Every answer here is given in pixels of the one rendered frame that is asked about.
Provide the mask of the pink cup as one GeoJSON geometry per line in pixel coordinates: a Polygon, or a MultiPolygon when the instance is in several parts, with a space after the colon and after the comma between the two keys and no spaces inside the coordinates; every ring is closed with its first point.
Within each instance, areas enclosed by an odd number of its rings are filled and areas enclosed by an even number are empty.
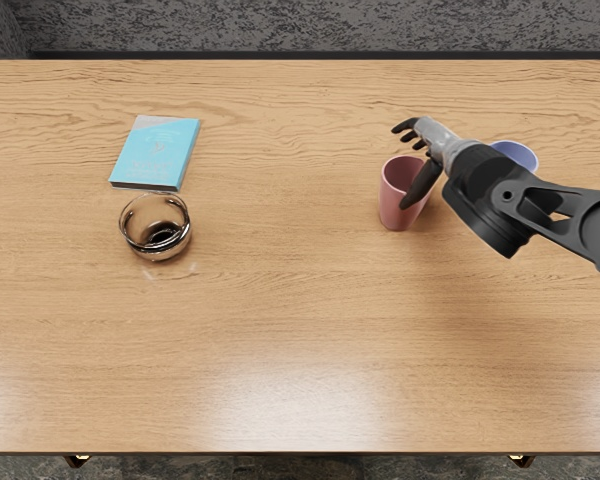
{"type": "Polygon", "coordinates": [[[424,209],[431,193],[406,210],[399,208],[400,201],[422,169],[424,161],[413,156],[396,156],[387,160],[381,169],[378,193],[378,211],[381,223],[391,231],[411,228],[424,209]]]}

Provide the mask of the lavender blue cup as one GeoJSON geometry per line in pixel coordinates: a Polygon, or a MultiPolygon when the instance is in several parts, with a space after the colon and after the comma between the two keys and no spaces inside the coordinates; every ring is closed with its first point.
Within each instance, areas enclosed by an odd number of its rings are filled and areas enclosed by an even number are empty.
{"type": "Polygon", "coordinates": [[[531,173],[536,173],[539,160],[535,152],[527,145],[513,140],[498,140],[490,144],[498,152],[508,156],[531,173]]]}

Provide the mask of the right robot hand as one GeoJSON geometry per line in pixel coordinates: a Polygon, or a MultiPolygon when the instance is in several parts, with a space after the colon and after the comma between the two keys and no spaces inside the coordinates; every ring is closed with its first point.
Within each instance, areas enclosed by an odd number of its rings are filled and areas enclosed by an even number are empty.
{"type": "Polygon", "coordinates": [[[391,133],[402,134],[400,141],[403,143],[418,139],[412,146],[413,150],[427,148],[428,159],[400,201],[401,210],[406,210],[420,202],[443,172],[450,173],[457,156],[464,149],[475,144],[474,140],[459,137],[445,125],[428,116],[404,120],[394,126],[391,133]]]}

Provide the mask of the light blue book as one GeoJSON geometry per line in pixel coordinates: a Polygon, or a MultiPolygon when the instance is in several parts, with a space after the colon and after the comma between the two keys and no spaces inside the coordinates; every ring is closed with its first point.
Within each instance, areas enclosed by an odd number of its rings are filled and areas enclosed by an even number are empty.
{"type": "Polygon", "coordinates": [[[178,193],[201,121],[137,115],[109,176],[118,189],[178,193]]]}

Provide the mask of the clear glass bowl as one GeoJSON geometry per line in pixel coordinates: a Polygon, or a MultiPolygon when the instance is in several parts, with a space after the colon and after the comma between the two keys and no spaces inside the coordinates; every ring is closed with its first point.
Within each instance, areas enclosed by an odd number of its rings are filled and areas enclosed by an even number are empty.
{"type": "Polygon", "coordinates": [[[122,209],[118,228],[136,255],[153,262],[178,256],[192,238],[187,205],[172,193],[149,192],[134,198],[122,209]]]}

